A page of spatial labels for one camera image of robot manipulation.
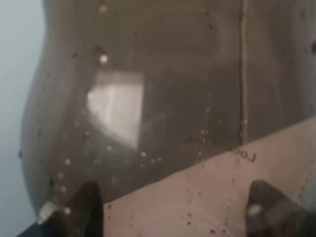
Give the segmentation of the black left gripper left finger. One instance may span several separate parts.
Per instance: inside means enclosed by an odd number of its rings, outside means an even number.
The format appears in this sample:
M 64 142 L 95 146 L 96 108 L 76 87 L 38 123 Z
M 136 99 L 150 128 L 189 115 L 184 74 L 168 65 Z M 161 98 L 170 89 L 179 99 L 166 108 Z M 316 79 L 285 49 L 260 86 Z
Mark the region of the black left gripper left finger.
M 99 186 L 87 182 L 40 226 L 42 237 L 102 237 L 103 203 Z

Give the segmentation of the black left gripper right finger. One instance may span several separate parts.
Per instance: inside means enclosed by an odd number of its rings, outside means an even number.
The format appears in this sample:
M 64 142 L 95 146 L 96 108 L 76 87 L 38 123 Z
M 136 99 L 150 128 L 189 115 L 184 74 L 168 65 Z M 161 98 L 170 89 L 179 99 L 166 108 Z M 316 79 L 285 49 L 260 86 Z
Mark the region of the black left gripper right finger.
M 246 206 L 248 237 L 314 237 L 316 212 L 295 203 L 264 180 L 249 188 Z

